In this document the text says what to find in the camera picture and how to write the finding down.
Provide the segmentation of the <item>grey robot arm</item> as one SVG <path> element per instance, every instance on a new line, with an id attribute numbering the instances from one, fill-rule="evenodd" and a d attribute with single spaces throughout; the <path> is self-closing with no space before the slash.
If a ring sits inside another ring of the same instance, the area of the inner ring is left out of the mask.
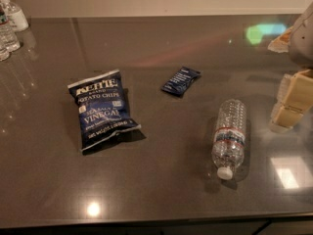
<path id="1" fill-rule="evenodd" d="M 269 128 L 276 133 L 291 130 L 313 107 L 313 3 L 293 26 L 272 40 L 268 49 L 288 53 L 302 68 L 295 74 L 285 74 L 277 93 Z"/>

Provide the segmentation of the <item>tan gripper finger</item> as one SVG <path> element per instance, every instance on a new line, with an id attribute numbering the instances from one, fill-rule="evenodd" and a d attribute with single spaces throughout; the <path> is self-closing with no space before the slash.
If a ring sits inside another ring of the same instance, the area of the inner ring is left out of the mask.
<path id="1" fill-rule="evenodd" d="M 281 80 L 277 102 L 273 107 L 269 128 L 285 133 L 297 125 L 313 107 L 313 70 L 285 74 Z"/>
<path id="2" fill-rule="evenodd" d="M 292 26 L 287 28 L 282 34 L 272 40 L 268 45 L 268 49 L 276 53 L 287 53 L 289 51 L 291 32 Z"/>

